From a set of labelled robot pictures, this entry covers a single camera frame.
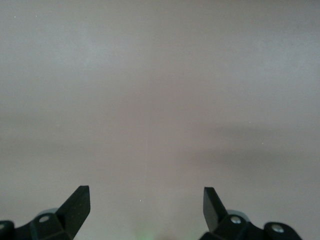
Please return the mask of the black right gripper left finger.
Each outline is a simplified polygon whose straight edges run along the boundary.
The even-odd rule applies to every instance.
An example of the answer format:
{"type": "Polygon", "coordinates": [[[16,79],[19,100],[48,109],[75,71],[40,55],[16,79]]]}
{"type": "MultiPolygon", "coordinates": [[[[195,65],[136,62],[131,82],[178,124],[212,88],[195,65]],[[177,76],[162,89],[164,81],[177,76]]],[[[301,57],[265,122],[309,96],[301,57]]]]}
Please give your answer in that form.
{"type": "Polygon", "coordinates": [[[79,186],[59,207],[45,210],[30,222],[15,227],[11,220],[0,222],[2,240],[73,240],[90,213],[90,188],[79,186]]]}

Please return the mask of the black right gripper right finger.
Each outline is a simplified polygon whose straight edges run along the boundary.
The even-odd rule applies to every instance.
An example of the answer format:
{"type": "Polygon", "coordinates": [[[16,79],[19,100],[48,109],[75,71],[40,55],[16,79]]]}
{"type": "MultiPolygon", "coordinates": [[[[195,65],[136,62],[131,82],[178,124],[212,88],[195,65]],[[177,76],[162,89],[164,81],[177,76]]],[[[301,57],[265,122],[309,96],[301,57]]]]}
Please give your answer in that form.
{"type": "Polygon", "coordinates": [[[203,240],[300,240],[289,225],[267,222],[263,228],[255,226],[242,212],[226,210],[213,187],[203,191],[203,215],[208,227],[203,240]]]}

